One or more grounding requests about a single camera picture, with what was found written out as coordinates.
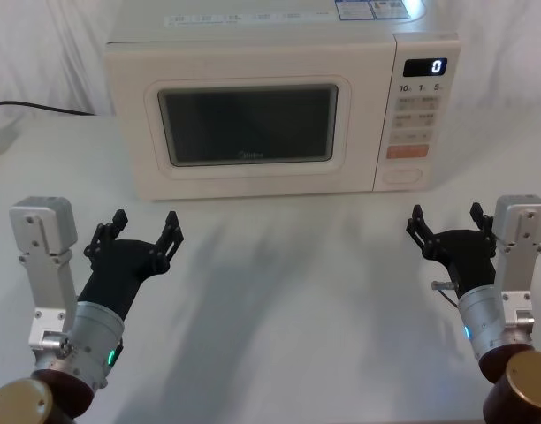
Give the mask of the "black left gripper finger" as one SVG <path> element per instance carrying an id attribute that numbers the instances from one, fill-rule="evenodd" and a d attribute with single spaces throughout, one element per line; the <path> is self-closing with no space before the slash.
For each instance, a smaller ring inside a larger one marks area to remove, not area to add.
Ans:
<path id="1" fill-rule="evenodd" d="M 149 251 L 152 256 L 153 269 L 169 269 L 171 259 L 178 251 L 184 236 L 175 211 L 170 211 L 165 219 L 165 225 L 157 242 Z"/>
<path id="2" fill-rule="evenodd" d="M 128 218 L 123 209 L 118 209 L 110 222 L 99 223 L 96 226 L 89 245 L 84 249 L 84 255 L 89 260 L 94 261 L 104 246 L 117 239 L 120 232 L 125 229 L 127 223 Z"/>

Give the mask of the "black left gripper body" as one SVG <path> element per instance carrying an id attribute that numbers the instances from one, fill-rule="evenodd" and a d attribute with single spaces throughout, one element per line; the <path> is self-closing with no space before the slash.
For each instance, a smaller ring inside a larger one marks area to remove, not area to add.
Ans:
<path id="1" fill-rule="evenodd" d="M 169 269 L 169 258 L 157 246 L 129 239 L 91 244 L 84 250 L 92 270 L 79 302 L 106 307 L 124 320 L 147 279 Z"/>

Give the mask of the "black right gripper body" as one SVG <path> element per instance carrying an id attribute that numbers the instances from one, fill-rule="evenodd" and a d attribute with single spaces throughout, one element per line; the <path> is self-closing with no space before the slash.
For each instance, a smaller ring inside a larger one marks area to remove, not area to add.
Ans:
<path id="1" fill-rule="evenodd" d="M 446 268 L 460 299 L 477 287 L 494 284 L 496 271 L 491 259 L 495 249 L 495 242 L 482 231 L 450 230 L 427 238 L 423 257 Z"/>

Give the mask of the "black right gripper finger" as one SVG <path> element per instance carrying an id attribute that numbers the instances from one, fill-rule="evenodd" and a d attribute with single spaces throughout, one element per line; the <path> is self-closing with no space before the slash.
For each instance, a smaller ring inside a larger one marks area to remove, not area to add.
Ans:
<path id="1" fill-rule="evenodd" d="M 431 231 L 423 218 L 423 210 L 419 204 L 414 205 L 412 215 L 408 219 L 406 231 L 422 250 L 422 256 L 436 256 L 436 235 Z"/>
<path id="2" fill-rule="evenodd" d="M 478 228 L 478 231 L 469 233 L 469 241 L 495 241 L 496 238 L 492 232 L 493 216 L 486 215 L 478 202 L 472 204 L 469 214 Z"/>

